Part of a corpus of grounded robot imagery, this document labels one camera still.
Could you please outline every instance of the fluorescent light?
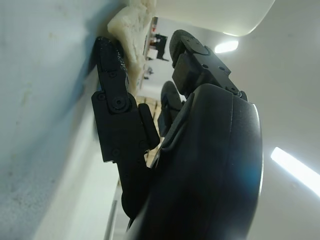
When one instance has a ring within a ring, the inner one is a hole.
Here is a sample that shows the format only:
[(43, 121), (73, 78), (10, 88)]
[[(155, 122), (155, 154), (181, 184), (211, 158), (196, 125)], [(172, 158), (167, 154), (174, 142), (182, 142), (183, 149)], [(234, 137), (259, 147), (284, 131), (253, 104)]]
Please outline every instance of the fluorescent light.
[(271, 158), (320, 197), (320, 175), (318, 173), (279, 147), (274, 149)]
[(217, 45), (214, 49), (214, 52), (216, 54), (231, 52), (236, 50), (238, 48), (238, 45), (239, 45), (238, 41), (227, 41)]

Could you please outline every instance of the white curved panel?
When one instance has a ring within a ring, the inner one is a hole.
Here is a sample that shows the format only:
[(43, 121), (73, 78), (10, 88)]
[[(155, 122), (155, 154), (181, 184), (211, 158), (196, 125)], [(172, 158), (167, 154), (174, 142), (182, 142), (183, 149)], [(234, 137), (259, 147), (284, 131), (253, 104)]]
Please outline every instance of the white curved panel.
[(158, 0), (157, 15), (195, 27), (242, 36), (264, 19), (275, 0)]

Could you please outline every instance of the white foam object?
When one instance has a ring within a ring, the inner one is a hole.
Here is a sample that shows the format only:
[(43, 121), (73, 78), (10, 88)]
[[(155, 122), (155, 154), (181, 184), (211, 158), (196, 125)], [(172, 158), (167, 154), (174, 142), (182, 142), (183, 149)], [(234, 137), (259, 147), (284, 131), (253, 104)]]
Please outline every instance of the white foam object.
[(143, 55), (149, 24), (156, 13), (156, 0), (129, 0), (108, 24), (108, 31), (121, 42), (128, 59), (130, 93), (135, 94), (136, 85), (145, 65)]

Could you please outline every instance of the robotic hand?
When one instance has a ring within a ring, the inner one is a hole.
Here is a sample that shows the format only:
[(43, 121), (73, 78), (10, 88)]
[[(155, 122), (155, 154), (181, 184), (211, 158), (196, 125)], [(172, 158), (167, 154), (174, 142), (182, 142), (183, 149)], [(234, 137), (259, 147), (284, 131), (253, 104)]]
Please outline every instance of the robotic hand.
[(262, 136), (256, 106), (227, 66), (189, 33), (173, 34), (177, 89), (162, 89), (165, 139), (148, 168), (144, 154), (160, 141), (149, 107), (128, 93), (123, 58), (107, 38), (94, 52), (102, 90), (92, 105), (103, 160), (118, 166), (126, 239), (245, 239), (262, 186)]

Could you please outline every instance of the white wall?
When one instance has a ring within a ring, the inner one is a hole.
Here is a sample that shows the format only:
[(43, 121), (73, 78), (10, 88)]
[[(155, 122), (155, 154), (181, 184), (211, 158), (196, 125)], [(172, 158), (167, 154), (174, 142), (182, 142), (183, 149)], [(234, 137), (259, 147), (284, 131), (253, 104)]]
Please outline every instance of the white wall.
[(30, 240), (40, 224), (37, 239), (101, 239), (117, 169), (103, 164), (93, 114), (77, 103), (98, 31), (119, 5), (0, 1), (1, 240)]

